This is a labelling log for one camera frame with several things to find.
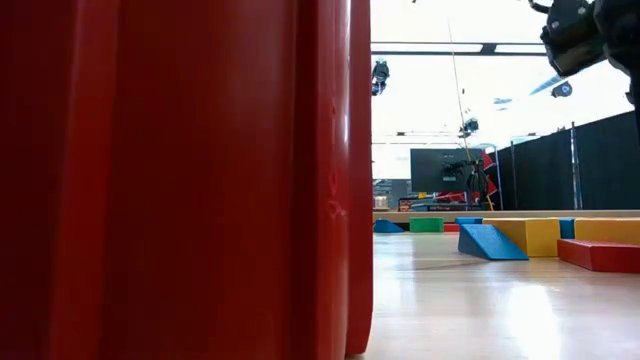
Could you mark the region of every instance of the yellow foam block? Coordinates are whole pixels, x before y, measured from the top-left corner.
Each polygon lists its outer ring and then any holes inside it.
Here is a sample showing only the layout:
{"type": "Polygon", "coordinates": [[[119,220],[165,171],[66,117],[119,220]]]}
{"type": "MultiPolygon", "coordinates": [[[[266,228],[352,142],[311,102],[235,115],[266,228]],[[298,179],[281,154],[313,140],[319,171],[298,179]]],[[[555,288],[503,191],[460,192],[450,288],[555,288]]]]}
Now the yellow foam block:
{"type": "Polygon", "coordinates": [[[576,239],[640,245],[640,219],[576,219],[576,239]]]}
{"type": "Polygon", "coordinates": [[[484,219],[494,225],[529,257],[558,256],[558,219],[484,219]]]}

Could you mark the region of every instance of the white ceiling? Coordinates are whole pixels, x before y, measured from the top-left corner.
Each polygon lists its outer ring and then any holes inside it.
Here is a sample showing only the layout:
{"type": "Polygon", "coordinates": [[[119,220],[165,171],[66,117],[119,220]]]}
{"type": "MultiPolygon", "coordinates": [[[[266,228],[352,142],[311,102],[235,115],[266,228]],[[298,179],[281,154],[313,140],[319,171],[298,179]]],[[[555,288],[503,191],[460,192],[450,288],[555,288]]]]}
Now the white ceiling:
{"type": "MultiPolygon", "coordinates": [[[[371,5],[373,42],[539,43],[545,22],[524,0],[372,0],[371,5]]],[[[392,46],[403,51],[420,45],[392,46]]],[[[608,63],[572,77],[573,95],[555,99],[550,90],[528,95],[555,75],[545,57],[457,56],[458,87],[452,56],[383,58],[391,77],[384,94],[372,98],[373,173],[378,179],[409,178],[411,148],[461,145],[455,133],[462,122],[458,93],[463,88],[462,106],[470,110],[464,117],[474,116],[480,124],[469,138],[472,146],[504,147],[528,133],[548,134],[572,121],[579,125],[632,110],[624,96],[628,78],[608,63]],[[514,102],[496,111],[495,98],[514,102]],[[397,132],[418,134],[397,137],[397,132]]]]}

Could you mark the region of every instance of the blue foam ramp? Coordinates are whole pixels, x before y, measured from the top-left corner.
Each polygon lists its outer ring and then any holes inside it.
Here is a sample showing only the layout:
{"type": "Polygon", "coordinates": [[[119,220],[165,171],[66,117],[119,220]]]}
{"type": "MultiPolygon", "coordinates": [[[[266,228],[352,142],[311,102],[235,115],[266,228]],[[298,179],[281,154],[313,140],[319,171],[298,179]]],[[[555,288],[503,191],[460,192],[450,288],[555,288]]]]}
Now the blue foam ramp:
{"type": "Polygon", "coordinates": [[[576,238],[576,219],[574,218],[562,218],[560,219],[560,238],[561,239],[575,239],[576,238]]]}
{"type": "Polygon", "coordinates": [[[456,218],[454,221],[456,224],[482,224],[482,218],[461,217],[456,218]]]}
{"type": "Polygon", "coordinates": [[[383,233],[383,234],[395,234],[404,232],[402,228],[387,219],[378,219],[373,224],[373,232],[383,233]]]}
{"type": "Polygon", "coordinates": [[[458,251],[487,260],[529,260],[516,244],[488,224],[460,225],[458,251]]]}

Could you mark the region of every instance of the green foam block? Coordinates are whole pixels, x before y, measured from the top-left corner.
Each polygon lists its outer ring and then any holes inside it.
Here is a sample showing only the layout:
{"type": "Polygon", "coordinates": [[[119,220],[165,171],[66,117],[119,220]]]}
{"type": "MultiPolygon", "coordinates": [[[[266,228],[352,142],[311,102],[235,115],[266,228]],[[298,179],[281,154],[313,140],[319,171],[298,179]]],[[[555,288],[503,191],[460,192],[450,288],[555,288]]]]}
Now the green foam block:
{"type": "Polygon", "coordinates": [[[443,218],[411,218],[409,219],[411,232],[444,232],[443,218]]]}

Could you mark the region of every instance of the foam block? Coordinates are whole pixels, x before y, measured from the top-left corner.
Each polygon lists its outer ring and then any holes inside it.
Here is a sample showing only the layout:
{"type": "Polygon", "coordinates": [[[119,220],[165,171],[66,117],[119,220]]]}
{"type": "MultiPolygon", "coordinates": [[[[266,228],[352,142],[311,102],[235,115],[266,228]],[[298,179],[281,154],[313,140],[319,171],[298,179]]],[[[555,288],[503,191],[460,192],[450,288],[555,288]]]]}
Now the foam block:
{"type": "Polygon", "coordinates": [[[640,219],[576,219],[575,238],[640,245],[640,219]]]}
{"type": "Polygon", "coordinates": [[[482,218],[459,217],[454,221],[456,224],[482,224],[482,218]]]}
{"type": "Polygon", "coordinates": [[[561,218],[558,220],[560,222],[560,238],[562,239],[575,239],[576,231],[575,231],[575,221],[574,218],[561,218]]]}
{"type": "Polygon", "coordinates": [[[558,256],[558,219],[484,219],[495,225],[529,257],[558,256]]]}
{"type": "Polygon", "coordinates": [[[592,271],[640,273],[640,245],[561,239],[558,256],[592,271]]]}
{"type": "Polygon", "coordinates": [[[443,218],[411,218],[409,219],[411,232],[444,232],[443,218]]]}
{"type": "Polygon", "coordinates": [[[528,260],[527,255],[493,225],[460,225],[458,251],[487,260],[528,260]]]}
{"type": "Polygon", "coordinates": [[[373,232],[381,234],[395,234],[404,232],[404,230],[387,219],[378,219],[373,224],[373,232]]]}
{"type": "Polygon", "coordinates": [[[460,225],[444,224],[444,232],[460,232],[460,225]]]}

